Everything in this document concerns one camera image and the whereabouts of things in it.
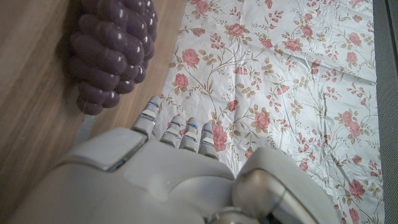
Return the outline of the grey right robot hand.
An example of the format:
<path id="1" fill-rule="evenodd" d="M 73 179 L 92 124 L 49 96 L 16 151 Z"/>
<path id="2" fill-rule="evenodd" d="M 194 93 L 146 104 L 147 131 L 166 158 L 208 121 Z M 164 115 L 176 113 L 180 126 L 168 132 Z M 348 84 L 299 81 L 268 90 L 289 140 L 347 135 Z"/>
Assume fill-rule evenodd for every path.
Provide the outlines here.
<path id="1" fill-rule="evenodd" d="M 238 174 L 217 159 L 211 124 L 174 117 L 151 139 L 160 100 L 133 127 L 115 128 L 63 156 L 11 223 L 337 223 L 322 188 L 283 152 L 260 147 Z"/>

